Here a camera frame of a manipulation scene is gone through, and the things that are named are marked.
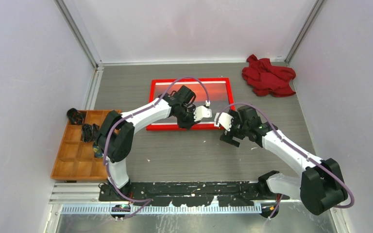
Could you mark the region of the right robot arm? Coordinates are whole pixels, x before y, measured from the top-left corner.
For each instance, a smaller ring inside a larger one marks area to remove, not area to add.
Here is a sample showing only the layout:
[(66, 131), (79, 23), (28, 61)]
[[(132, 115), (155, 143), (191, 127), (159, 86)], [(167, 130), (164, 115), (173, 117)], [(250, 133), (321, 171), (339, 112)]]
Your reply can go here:
[(297, 174), (291, 177), (271, 171), (260, 176), (260, 197), (286, 195), (300, 200), (314, 215), (354, 205), (354, 195), (344, 182), (338, 162), (332, 158), (324, 160), (292, 142), (258, 108), (240, 103), (233, 110), (230, 104), (215, 115), (214, 125), (225, 129), (221, 141), (239, 147), (237, 139), (248, 138), (275, 154)]

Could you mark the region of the red picture frame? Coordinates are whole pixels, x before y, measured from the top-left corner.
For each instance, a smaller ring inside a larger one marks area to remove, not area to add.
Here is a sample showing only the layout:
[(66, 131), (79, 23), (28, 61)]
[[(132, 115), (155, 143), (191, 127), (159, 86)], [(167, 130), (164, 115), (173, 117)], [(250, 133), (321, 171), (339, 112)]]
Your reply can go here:
[[(161, 95), (167, 87), (174, 81), (174, 79), (155, 79), (151, 82), (149, 101), (153, 101)], [(217, 112), (222, 110), (225, 106), (234, 102), (233, 92), (229, 78), (200, 78), (200, 81), (204, 84), (210, 97), (210, 109), (214, 116)], [(198, 81), (192, 78), (186, 78), (175, 83), (167, 93), (177, 91), (184, 85), (191, 89), (195, 94), (196, 98), (194, 101), (195, 106), (202, 106), (205, 104), (206, 92), (204, 88), (199, 84)], [(191, 127), (192, 130), (216, 130), (214, 126), (214, 117), (204, 118), (200, 123)], [(146, 127), (148, 131), (181, 131), (177, 125), (177, 119), (173, 116), (159, 120)]]

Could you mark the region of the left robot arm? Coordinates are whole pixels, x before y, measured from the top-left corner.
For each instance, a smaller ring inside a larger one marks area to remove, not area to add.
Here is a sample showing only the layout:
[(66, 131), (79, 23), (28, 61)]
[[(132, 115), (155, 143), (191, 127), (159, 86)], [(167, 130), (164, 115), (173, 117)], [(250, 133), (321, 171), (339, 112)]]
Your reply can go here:
[(103, 162), (107, 168), (111, 195), (118, 201), (129, 197), (130, 179), (126, 169), (126, 157), (129, 155), (134, 135), (146, 126), (165, 119), (175, 117), (180, 128), (190, 129), (198, 121), (194, 118), (196, 94), (181, 86), (177, 91), (163, 93), (152, 102), (135, 110), (118, 113), (110, 111), (104, 119), (95, 143), (103, 154)]

